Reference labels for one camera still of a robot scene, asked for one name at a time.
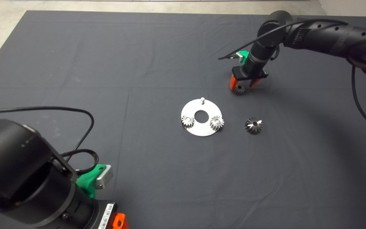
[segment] black cable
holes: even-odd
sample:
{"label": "black cable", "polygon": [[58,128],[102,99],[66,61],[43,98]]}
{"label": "black cable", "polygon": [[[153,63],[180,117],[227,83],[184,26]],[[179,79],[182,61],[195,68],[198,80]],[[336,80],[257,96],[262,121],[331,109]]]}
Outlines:
{"label": "black cable", "polygon": [[352,83],[352,88],[353,88],[354,102],[356,103],[357,108],[360,111],[361,115],[366,120],[366,114],[362,110],[362,107],[360,105],[360,102],[358,101],[358,98],[357,98],[357,90],[356,90],[356,67],[354,65],[353,65],[353,69],[351,71],[351,83]]}
{"label": "black cable", "polygon": [[334,19],[307,19],[307,20],[302,20],[302,21],[298,21],[298,22],[292,22],[292,23],[289,23],[289,24],[286,24],[286,25],[283,25],[283,26],[279,26],[279,27],[277,27],[277,28],[275,28],[275,29],[273,29],[273,30],[271,30],[269,32],[266,32],[266,33],[260,35],[259,37],[257,37],[255,40],[246,43],[245,45],[241,46],[240,48],[235,49],[235,51],[232,51],[229,54],[225,55],[224,57],[220,57],[218,59],[228,58],[232,54],[240,51],[241,49],[247,47],[248,45],[251,45],[252,43],[257,42],[261,38],[264,38],[265,36],[267,36],[267,35],[269,35],[269,34],[271,34],[273,32],[276,32],[276,31],[278,31],[280,29],[283,29],[283,28],[286,28],[286,27],[289,27],[289,26],[292,26],[292,25],[300,24],[300,23],[307,23],[307,22],[334,22],[334,23],[340,23],[340,24],[348,24],[347,22],[343,22],[343,21],[339,21],[339,20],[334,20]]}
{"label": "black cable", "polygon": [[[90,133],[91,129],[93,129],[94,126],[94,117],[93,115],[88,112],[87,110],[78,109],[78,108],[71,108],[71,107],[61,107],[61,106],[31,106],[31,107],[16,107],[16,108],[4,108],[0,109],[0,113],[7,113],[7,112],[18,112],[18,111],[29,111],[29,110],[65,110],[65,111],[72,111],[72,112],[79,112],[79,113],[85,113],[90,117],[91,123],[83,137],[81,137],[80,141],[77,143],[77,145],[74,147],[73,151],[78,149],[78,147],[82,144],[84,139],[87,137],[87,135]],[[66,161],[68,162],[70,160],[72,155],[69,155]]]}
{"label": "black cable", "polygon": [[62,157],[66,157],[66,156],[71,157],[71,156],[76,155],[78,153],[88,153],[89,155],[93,156],[94,164],[90,168],[87,168],[87,169],[84,169],[84,170],[76,170],[77,175],[80,176],[80,175],[83,175],[83,174],[86,174],[88,172],[93,171],[93,169],[98,164],[99,157],[98,157],[97,153],[92,151],[91,149],[76,149],[76,150],[72,150],[72,151],[69,151],[69,152],[62,153],[61,156]]}

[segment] white label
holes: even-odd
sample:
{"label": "white label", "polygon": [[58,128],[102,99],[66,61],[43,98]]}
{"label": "white label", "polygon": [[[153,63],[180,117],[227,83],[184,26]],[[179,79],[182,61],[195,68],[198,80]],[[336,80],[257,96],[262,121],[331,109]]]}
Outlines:
{"label": "white label", "polygon": [[98,229],[106,228],[106,224],[108,223],[108,219],[109,219],[109,216],[111,215],[113,207],[114,207],[114,204],[107,204],[105,211],[104,211],[103,218],[101,219],[100,226],[98,227]]}

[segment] table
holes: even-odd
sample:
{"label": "table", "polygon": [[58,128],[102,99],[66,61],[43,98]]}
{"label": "table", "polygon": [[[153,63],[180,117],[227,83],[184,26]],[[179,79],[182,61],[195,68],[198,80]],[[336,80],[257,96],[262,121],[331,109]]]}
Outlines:
{"label": "table", "polygon": [[[116,173],[98,197],[116,200],[134,229],[366,228],[366,122],[347,61],[282,48],[253,91],[228,89],[238,63],[217,57],[255,37],[265,18],[28,11],[0,50],[0,108],[92,112],[81,147]],[[366,17],[335,18],[366,26]],[[366,111],[361,71],[357,83]],[[200,97],[225,120],[203,138],[179,122]],[[243,129],[251,116],[264,122],[259,135]],[[34,127],[59,152],[88,127],[88,117],[59,111],[0,118]],[[0,215],[0,229],[19,228]]]}

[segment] metal plate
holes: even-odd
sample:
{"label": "metal plate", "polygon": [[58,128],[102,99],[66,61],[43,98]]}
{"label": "metal plate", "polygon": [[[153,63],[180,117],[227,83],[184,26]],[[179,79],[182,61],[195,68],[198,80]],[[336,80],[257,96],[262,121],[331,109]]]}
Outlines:
{"label": "metal plate", "polygon": [[214,116],[222,117],[222,114],[218,106],[209,100],[204,100],[204,104],[202,104],[201,99],[188,102],[182,109],[181,117],[184,115],[194,117],[194,114],[199,110],[204,110],[208,114],[209,119],[205,123],[199,123],[194,119],[193,126],[186,128],[187,131],[197,136],[209,136],[217,132],[210,127],[210,120]]}

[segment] metal gear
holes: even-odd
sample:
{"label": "metal gear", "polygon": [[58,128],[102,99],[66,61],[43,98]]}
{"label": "metal gear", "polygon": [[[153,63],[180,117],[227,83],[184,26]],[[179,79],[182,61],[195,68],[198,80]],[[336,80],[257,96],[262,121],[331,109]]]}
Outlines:
{"label": "metal gear", "polygon": [[242,95],[245,93],[245,86],[238,82],[237,85],[234,87],[234,89],[231,90],[231,92],[234,93],[235,95]]}
{"label": "metal gear", "polygon": [[189,117],[187,115],[183,115],[182,117],[182,125],[185,127],[185,128],[190,128],[193,126],[194,124],[194,117]]}
{"label": "metal gear", "polygon": [[214,116],[210,120],[210,127],[213,130],[219,130],[222,126],[224,126],[224,120],[220,116]]}
{"label": "metal gear", "polygon": [[262,130],[262,120],[258,120],[254,117],[248,119],[245,122],[245,130],[252,135],[259,134]]}

